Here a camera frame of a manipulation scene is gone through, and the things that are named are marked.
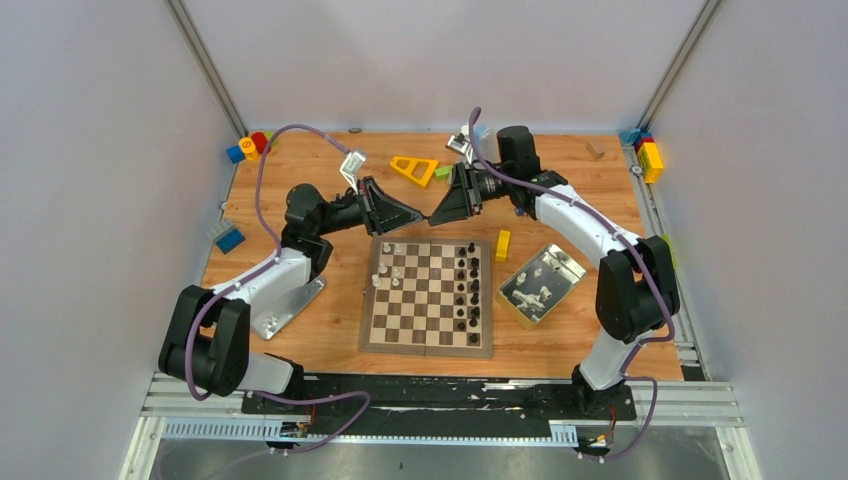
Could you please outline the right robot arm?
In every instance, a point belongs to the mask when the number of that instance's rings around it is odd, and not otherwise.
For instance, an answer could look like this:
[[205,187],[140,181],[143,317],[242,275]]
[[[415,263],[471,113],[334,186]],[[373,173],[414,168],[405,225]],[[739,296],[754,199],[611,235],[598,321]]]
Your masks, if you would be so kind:
[[451,136],[447,149],[460,155],[450,187],[430,214],[432,226],[466,220],[485,201],[502,197],[575,246],[598,273],[595,311],[600,331],[588,356],[572,372],[571,403],[596,417],[623,386],[638,349],[680,307],[668,243],[621,228],[590,206],[559,173],[542,167],[535,139],[525,126],[496,134],[499,162],[478,152],[470,128]]

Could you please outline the yellow tin with chess pieces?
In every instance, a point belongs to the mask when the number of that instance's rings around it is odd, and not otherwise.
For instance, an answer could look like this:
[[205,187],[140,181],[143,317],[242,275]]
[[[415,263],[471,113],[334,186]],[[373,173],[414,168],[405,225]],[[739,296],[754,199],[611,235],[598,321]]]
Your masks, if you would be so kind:
[[586,274],[565,250],[548,243],[498,288],[496,300],[523,328],[534,330]]

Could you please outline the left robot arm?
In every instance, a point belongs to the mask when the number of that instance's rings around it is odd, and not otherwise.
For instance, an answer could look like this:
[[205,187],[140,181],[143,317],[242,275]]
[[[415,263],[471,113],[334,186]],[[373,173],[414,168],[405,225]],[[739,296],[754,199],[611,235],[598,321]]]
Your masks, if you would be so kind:
[[325,269],[333,246],[326,235],[358,226],[367,234],[391,233],[423,221],[424,214],[386,194],[373,177],[328,201],[308,183],[286,197],[286,225],[260,265],[213,288],[189,285],[177,297],[158,357],[159,370],[186,382],[202,400],[214,394],[267,392],[283,413],[306,400],[301,365],[251,351],[253,322],[280,324],[284,306]]

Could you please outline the wooden chess board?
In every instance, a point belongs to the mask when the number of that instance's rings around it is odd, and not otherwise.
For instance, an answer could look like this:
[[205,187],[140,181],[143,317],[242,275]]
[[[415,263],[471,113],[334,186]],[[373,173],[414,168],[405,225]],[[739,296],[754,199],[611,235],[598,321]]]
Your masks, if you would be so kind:
[[371,245],[363,295],[362,352],[493,355],[487,240],[380,237]]

